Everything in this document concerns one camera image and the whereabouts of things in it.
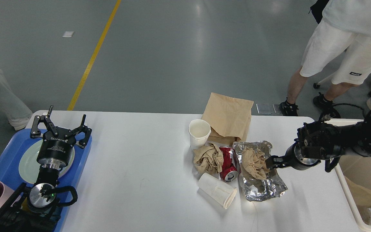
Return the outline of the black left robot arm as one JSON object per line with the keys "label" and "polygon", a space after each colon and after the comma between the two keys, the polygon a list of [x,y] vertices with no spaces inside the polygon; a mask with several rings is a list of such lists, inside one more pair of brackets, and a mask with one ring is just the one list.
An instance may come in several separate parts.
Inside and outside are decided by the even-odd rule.
{"label": "black left robot arm", "polygon": [[14,135],[0,157],[0,181],[14,189],[0,207],[0,232],[54,232],[76,203],[76,186],[91,146],[86,115],[74,128],[36,115],[32,128]]}

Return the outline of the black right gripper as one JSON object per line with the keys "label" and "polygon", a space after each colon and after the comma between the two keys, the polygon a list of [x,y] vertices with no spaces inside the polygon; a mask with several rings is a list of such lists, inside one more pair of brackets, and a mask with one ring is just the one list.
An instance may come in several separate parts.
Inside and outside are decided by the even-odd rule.
{"label": "black right gripper", "polygon": [[299,142],[295,142],[293,145],[287,148],[285,156],[279,157],[273,155],[265,160],[266,168],[269,170],[286,168],[287,166],[290,166],[296,170],[307,170],[318,165],[319,163],[319,159],[303,157]]}

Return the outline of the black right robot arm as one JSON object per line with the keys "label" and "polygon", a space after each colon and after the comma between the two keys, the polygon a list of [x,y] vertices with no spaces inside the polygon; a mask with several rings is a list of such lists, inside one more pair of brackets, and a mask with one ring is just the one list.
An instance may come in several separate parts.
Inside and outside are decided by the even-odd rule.
{"label": "black right robot arm", "polygon": [[349,150],[362,157],[371,157],[371,110],[363,121],[353,125],[336,126],[323,121],[304,123],[297,130],[297,136],[284,156],[273,155],[266,159],[267,169],[306,170],[324,160],[325,171],[329,173]]}

